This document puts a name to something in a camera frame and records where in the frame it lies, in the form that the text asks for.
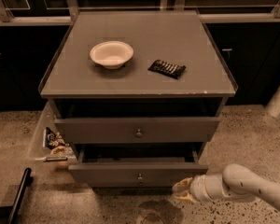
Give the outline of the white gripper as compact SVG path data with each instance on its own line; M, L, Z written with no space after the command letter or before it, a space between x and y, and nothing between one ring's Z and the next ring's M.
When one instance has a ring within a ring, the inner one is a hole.
M222 175L197 175L187 177L172 186L173 193L189 191L190 193L178 194L175 198L187 203L211 202L222 197Z

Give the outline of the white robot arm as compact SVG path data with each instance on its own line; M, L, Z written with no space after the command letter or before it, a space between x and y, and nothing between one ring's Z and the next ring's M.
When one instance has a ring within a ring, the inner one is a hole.
M280 212L280 185L239 164L229 164L219 174L182 179L173 185L172 192L179 201L189 203L215 199L252 202L258 197Z

